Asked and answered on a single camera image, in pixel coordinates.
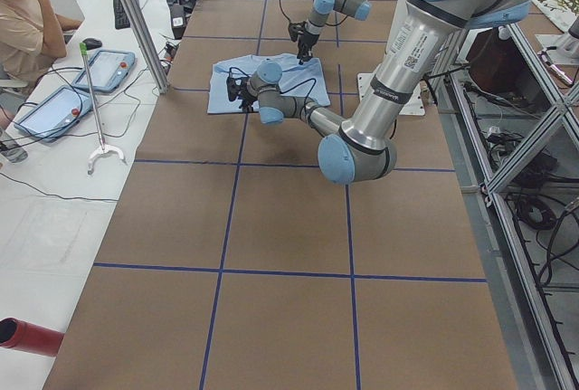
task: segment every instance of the table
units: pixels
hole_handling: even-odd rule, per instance
[[[166,37],[171,38],[169,12],[165,0],[139,0],[156,49],[160,51]],[[100,103],[124,90],[147,67],[137,40],[130,29],[115,30],[112,0],[97,0],[80,29],[67,45],[68,55],[55,68],[82,66],[79,42],[95,37],[107,49],[132,51],[137,56],[135,68],[121,87],[110,96],[99,96]],[[63,72],[72,81],[76,72]],[[63,85],[56,74],[43,78],[28,101],[40,102]],[[28,158],[21,164],[4,164],[1,173],[27,182],[46,193],[90,198],[119,198],[134,160],[138,143],[157,102],[157,90],[150,73],[145,71],[128,94],[140,99],[135,117],[126,135],[109,138],[121,147],[127,157],[123,164],[117,157],[101,157],[92,176],[87,175],[90,153],[98,146],[92,114],[69,133],[87,137],[64,137],[54,143],[35,143],[25,147]],[[121,94],[100,108],[104,131],[121,134],[138,102]],[[25,113],[23,108],[18,117]],[[12,126],[8,132],[21,138]],[[31,140],[26,138],[21,143]],[[15,317],[64,332],[99,249],[115,203],[65,201],[40,195],[33,189],[0,177],[0,296],[2,318]],[[3,388],[32,390],[43,386],[53,358],[15,350],[0,350],[0,376]]]

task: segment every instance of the chair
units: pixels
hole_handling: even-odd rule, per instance
[[[27,94],[23,94],[18,89],[23,89],[28,85],[25,81],[14,80],[0,65],[0,127],[6,128],[12,117],[18,112],[18,108],[26,102]]]

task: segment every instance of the aluminum frame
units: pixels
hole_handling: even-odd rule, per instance
[[[161,66],[161,61],[157,56],[157,50],[153,44],[153,39],[148,31],[147,23],[145,22],[145,17],[138,6],[137,0],[120,0],[123,4],[123,8],[127,12],[128,19],[130,21],[131,29],[137,37],[138,46],[145,57],[147,66],[153,75],[155,84],[159,90],[159,93],[164,94],[168,90],[168,81],[166,78],[165,70]]]

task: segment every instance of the person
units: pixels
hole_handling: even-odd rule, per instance
[[[80,25],[56,14],[51,0],[0,0],[0,62],[5,72],[28,82],[24,93],[29,93],[54,60],[66,56],[62,32]],[[0,110],[0,126],[5,124]]]

